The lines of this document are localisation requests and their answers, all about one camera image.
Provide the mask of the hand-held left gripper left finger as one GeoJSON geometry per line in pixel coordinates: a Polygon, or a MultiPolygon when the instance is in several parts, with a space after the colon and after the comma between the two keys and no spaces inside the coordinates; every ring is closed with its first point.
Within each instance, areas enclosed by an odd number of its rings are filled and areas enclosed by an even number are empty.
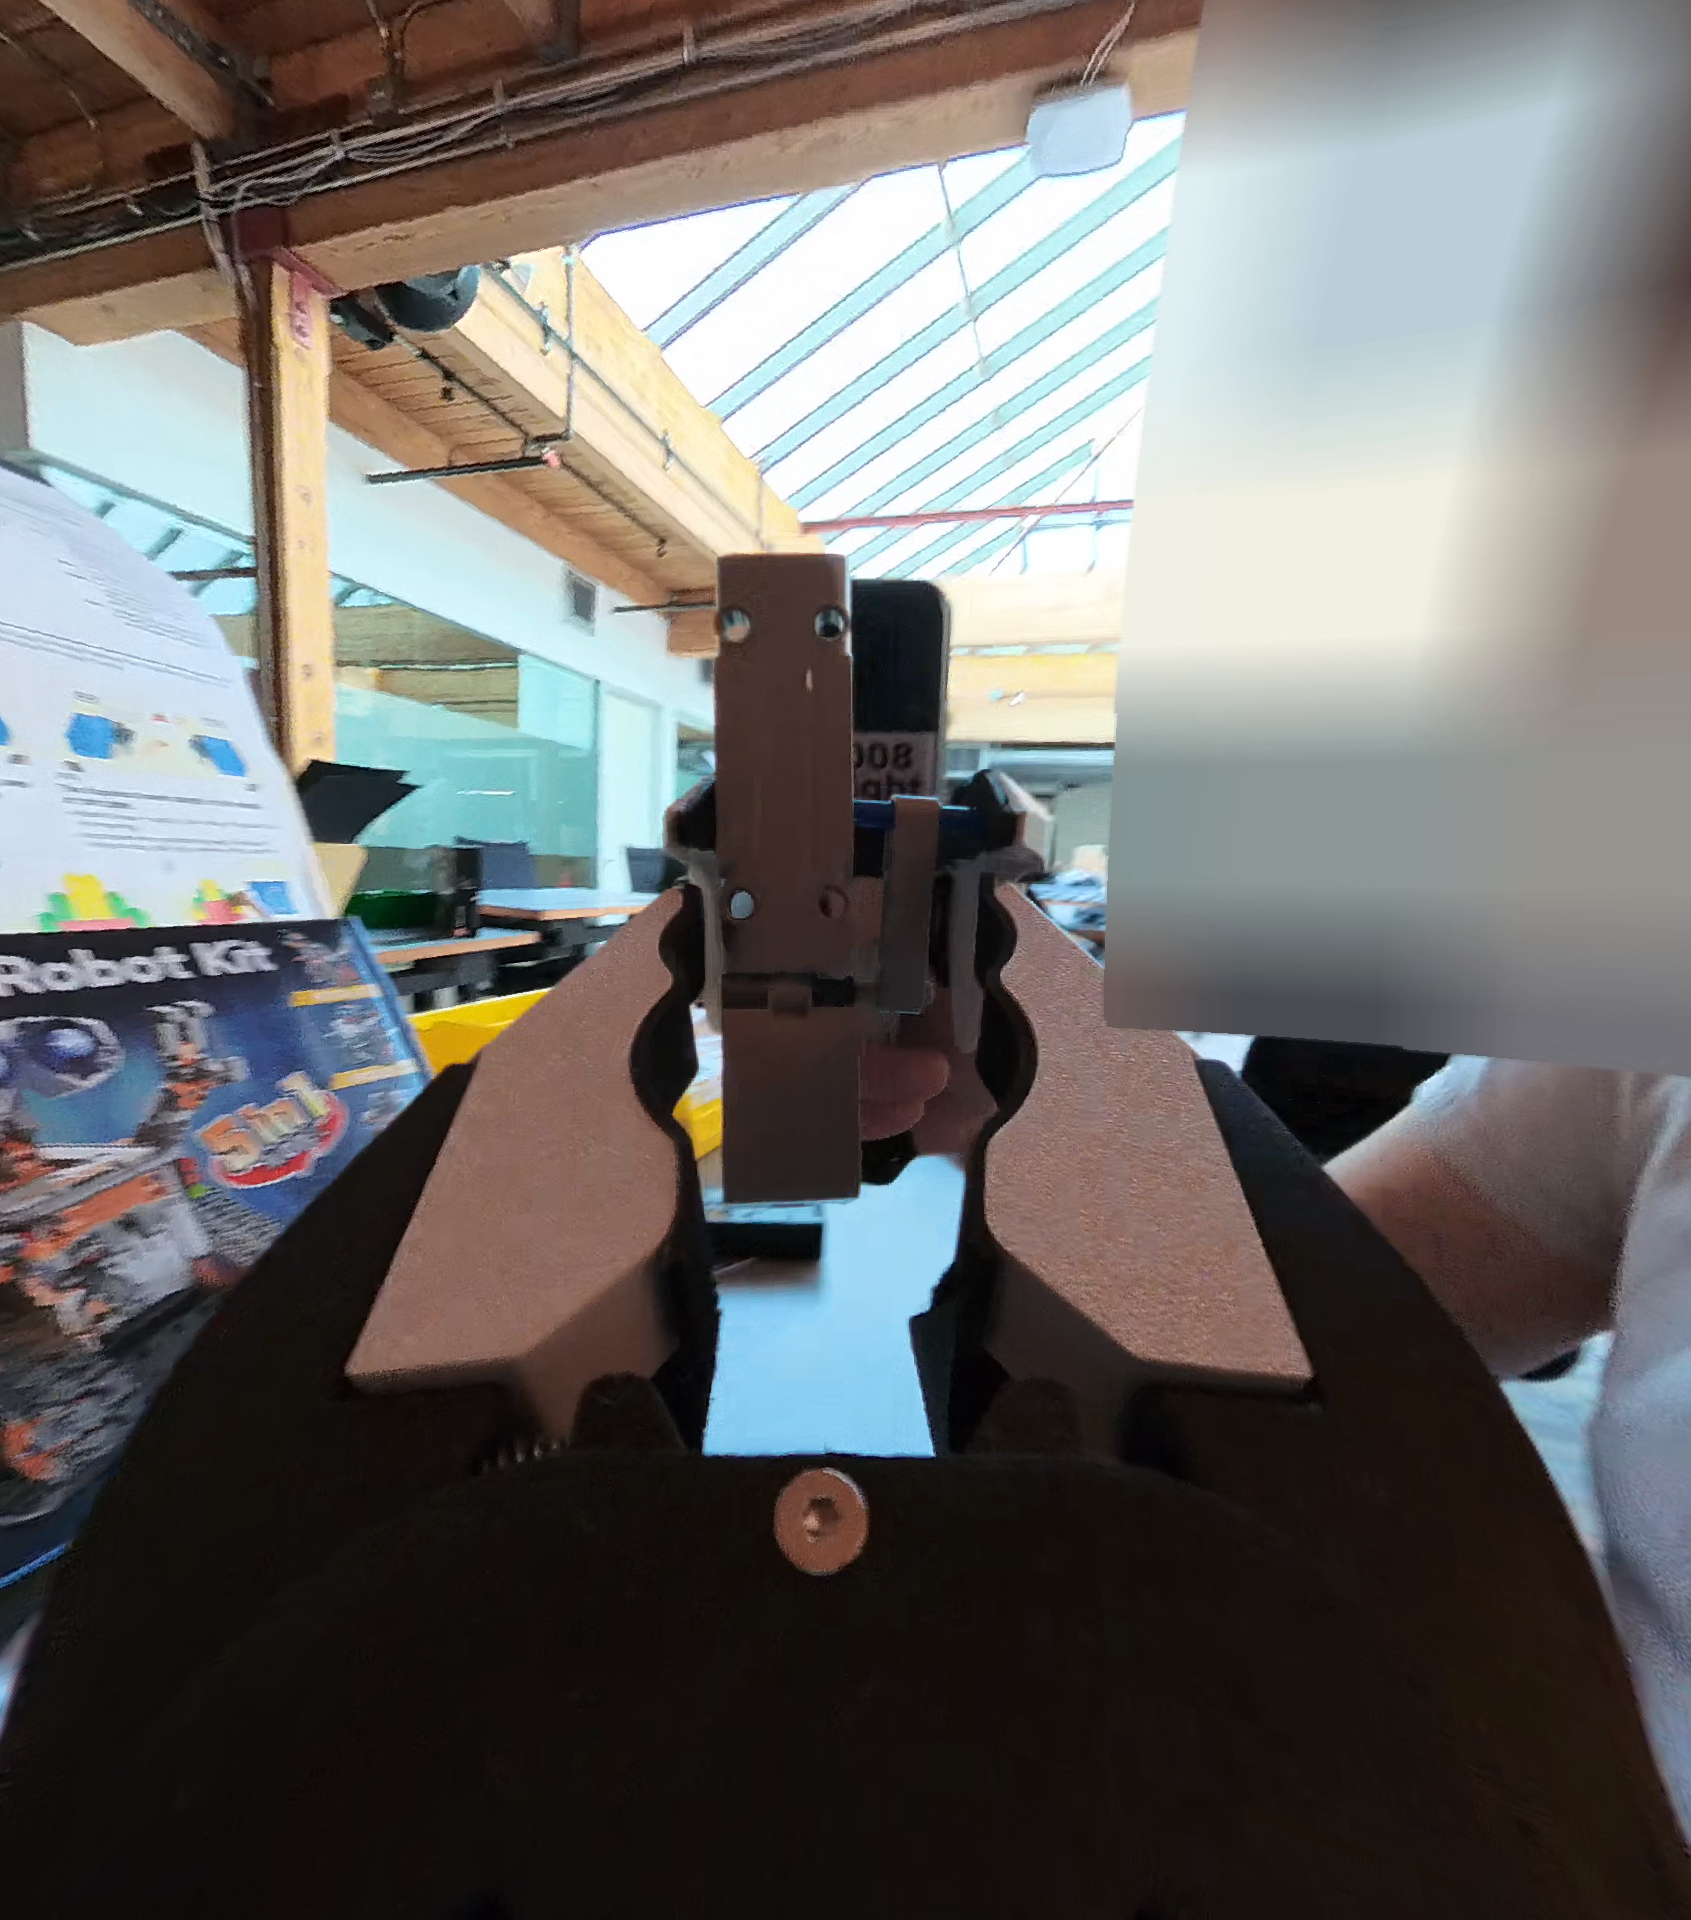
{"type": "Polygon", "coordinates": [[[702,905],[678,886],[476,1056],[348,1358],[354,1385],[498,1385],[566,1442],[596,1380],[636,1376],[704,1442],[718,1297],[676,1115],[704,979],[702,905]]]}

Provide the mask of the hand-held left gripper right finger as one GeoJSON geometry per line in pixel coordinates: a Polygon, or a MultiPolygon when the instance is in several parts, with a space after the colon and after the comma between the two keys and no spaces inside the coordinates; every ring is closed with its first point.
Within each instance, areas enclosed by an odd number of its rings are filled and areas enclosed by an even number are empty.
{"type": "Polygon", "coordinates": [[[1024,886],[978,907],[972,1053],[988,1113],[954,1262],[912,1322],[936,1444],[972,1444],[1010,1381],[1126,1444],[1166,1391],[1304,1408],[1314,1361],[1194,1047],[1104,1017],[1104,971],[1024,886]]]}

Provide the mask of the grey building block assembly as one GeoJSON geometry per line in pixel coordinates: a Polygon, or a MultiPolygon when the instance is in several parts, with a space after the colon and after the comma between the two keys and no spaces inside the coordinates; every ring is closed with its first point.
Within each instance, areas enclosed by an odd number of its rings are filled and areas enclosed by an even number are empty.
{"type": "Polygon", "coordinates": [[[818,549],[716,566],[726,949],[708,962],[708,1010],[722,1034],[728,1203],[856,1198],[860,1050],[936,997],[942,804],[902,797],[886,872],[854,875],[856,586],[842,556],[818,549]]]}

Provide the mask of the wooden office desk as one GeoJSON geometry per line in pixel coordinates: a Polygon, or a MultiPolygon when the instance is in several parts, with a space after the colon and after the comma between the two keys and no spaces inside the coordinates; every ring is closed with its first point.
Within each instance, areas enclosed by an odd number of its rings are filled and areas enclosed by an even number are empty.
{"type": "Polygon", "coordinates": [[[474,954],[538,948],[544,939],[536,925],[498,925],[476,931],[410,936],[402,927],[368,927],[366,938],[386,970],[410,970],[426,964],[456,962],[474,954]]]}
{"type": "Polygon", "coordinates": [[[512,927],[622,923],[658,899],[652,892],[596,887],[486,887],[478,894],[482,923],[512,927]]]}

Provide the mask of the person's right hand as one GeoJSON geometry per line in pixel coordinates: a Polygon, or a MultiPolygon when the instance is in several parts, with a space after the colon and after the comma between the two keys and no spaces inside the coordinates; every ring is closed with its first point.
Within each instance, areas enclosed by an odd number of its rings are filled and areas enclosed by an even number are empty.
{"type": "Polygon", "coordinates": [[[998,1113],[972,1053],[896,1039],[872,1039],[860,1050],[864,1141],[910,1138],[916,1156],[962,1162],[998,1113]]]}

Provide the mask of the yellow plastic bin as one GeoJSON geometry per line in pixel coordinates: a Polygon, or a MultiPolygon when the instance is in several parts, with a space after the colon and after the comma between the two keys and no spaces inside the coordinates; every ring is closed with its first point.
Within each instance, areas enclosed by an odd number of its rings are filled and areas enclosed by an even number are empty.
{"type": "MultiPolygon", "coordinates": [[[[504,994],[412,1016],[410,1024],[426,1052],[428,1066],[438,1074],[446,1068],[470,1064],[500,1034],[522,1019],[536,1003],[552,996],[550,988],[504,994]]],[[[704,1160],[722,1148],[722,1037],[712,1027],[704,1005],[692,1010],[696,1069],[688,1089],[676,1103],[680,1119],[704,1160]]]]}

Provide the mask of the black mesh chair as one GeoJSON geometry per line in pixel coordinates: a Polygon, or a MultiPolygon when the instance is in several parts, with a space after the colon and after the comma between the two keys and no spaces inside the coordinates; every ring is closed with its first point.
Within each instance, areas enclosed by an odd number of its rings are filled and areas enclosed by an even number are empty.
{"type": "Polygon", "coordinates": [[[1242,1083],[1312,1153],[1330,1163],[1372,1136],[1448,1064],[1448,1053],[1390,1043],[1256,1035],[1242,1083]]]}

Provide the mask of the black card sheet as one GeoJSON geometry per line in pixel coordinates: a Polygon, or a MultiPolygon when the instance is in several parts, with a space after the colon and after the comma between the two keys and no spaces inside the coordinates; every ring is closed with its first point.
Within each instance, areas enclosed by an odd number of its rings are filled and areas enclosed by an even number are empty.
{"type": "Polygon", "coordinates": [[[358,844],[386,811],[420,789],[404,771],[332,759],[308,762],[294,786],[308,837],[318,848],[358,844]]]}

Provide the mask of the blue robot kit box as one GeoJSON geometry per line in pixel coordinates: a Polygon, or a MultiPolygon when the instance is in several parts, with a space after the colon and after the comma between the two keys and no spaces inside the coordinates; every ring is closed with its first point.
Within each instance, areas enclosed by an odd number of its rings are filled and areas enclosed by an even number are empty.
{"type": "Polygon", "coordinates": [[[426,1081],[354,919],[0,934],[0,1589],[426,1081]]]}

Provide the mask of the white ceiling device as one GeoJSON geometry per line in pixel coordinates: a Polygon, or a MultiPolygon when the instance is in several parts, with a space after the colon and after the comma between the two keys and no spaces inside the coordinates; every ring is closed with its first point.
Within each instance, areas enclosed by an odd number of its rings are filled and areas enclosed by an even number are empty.
{"type": "Polygon", "coordinates": [[[1122,163],[1136,122],[1130,83],[1094,79],[1034,97],[1026,122],[1026,163],[1038,179],[1074,179],[1122,163]]]}

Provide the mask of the black ceiling speaker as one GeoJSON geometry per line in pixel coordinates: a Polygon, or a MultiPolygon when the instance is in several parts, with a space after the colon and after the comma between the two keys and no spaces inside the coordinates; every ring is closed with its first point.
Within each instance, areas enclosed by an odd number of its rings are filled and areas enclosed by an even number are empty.
{"type": "Polygon", "coordinates": [[[454,329],[474,307],[482,266],[424,274],[338,295],[332,326],[354,343],[382,352],[402,333],[434,336],[454,329]]]}

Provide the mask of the white printed instruction sheet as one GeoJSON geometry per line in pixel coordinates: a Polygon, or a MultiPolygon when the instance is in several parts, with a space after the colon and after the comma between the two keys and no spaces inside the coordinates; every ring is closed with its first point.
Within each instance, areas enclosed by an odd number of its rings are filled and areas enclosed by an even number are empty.
{"type": "Polygon", "coordinates": [[[220,626],[64,491],[0,461],[0,936],[330,912],[220,626]]]}

